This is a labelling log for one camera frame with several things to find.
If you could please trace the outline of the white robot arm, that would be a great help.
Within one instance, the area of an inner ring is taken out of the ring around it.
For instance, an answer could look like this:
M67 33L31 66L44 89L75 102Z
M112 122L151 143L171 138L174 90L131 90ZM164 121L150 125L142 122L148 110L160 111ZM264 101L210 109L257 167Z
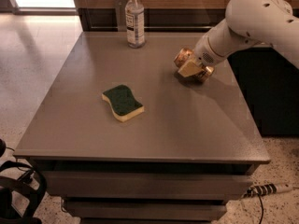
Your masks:
M230 0L225 18L176 59L182 77L202 79L239 51L265 43L299 68L299 18L284 0Z

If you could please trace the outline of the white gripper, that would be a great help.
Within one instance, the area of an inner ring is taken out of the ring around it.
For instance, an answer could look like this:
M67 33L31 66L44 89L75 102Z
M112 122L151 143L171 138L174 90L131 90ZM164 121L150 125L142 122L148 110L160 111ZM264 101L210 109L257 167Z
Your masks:
M224 43L215 36L203 35L196 43L194 55L197 58L187 59L178 69L178 73L182 77L191 77L201 73L204 66L215 66L224 59Z

